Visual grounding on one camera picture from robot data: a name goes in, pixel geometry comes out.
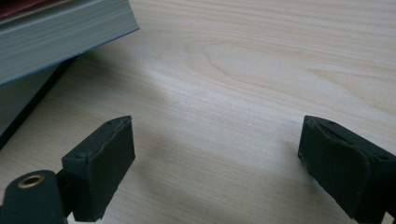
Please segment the book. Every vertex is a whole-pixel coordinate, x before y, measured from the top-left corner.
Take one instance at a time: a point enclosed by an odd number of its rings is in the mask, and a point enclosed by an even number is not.
[[[0,149],[75,59],[55,64],[0,88]]]
[[[128,0],[0,3],[0,148],[79,54],[136,30]]]
[[[138,29],[128,0],[65,1],[1,23],[0,86]]]

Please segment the wood grain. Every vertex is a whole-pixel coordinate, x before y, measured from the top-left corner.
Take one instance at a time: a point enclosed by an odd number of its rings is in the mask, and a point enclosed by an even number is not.
[[[304,115],[396,153],[394,1],[131,4],[141,30],[82,55],[0,151],[2,193],[132,115],[99,223],[355,223],[296,154]]]

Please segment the stack of books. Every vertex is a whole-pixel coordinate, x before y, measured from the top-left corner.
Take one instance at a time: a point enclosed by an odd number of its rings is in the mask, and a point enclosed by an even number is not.
[[[138,29],[128,0],[2,0],[0,148],[79,54]]]

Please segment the wooden table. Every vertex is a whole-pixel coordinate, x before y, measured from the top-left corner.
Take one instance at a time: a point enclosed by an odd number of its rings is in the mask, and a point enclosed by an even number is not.
[[[78,58],[0,151],[1,195],[132,115],[136,160],[99,223],[356,223],[297,149],[314,115],[396,153],[394,1],[131,3],[141,30]]]

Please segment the metal ring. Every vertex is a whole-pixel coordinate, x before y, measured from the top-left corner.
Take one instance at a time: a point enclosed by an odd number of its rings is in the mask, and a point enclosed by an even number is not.
[[[44,178],[43,175],[30,175],[18,183],[18,187],[20,189],[29,189],[43,182]]]

